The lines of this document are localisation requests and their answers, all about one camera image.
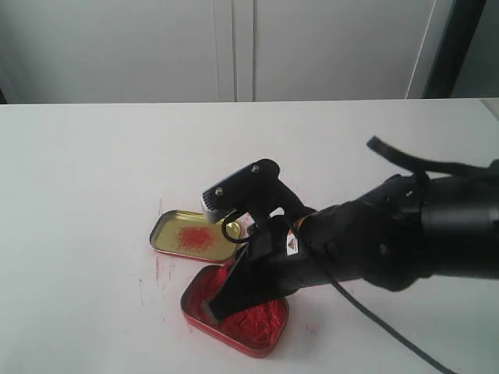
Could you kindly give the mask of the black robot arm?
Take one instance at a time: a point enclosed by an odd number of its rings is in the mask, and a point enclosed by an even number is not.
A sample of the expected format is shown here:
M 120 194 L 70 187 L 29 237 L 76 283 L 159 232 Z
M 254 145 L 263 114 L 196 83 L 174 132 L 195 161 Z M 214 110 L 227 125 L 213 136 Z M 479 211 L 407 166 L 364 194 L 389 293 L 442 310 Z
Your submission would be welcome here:
M 210 221 L 254 225 L 203 302 L 217 323 L 312 286 L 364 280 L 401 291 L 433 275 L 498 276 L 498 165 L 426 163 L 357 199 L 314 210 L 262 159 L 203 193 Z

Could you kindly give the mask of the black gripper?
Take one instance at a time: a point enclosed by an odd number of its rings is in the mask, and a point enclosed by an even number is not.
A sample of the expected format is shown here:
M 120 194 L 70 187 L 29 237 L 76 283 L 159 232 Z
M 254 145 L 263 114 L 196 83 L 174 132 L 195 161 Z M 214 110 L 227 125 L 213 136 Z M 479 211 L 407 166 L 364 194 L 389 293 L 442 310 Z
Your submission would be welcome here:
M 371 281 L 374 208 L 347 202 L 309 211 L 295 221 L 272 218 L 238 250 L 228 276 L 201 304 L 210 323 L 332 281 Z

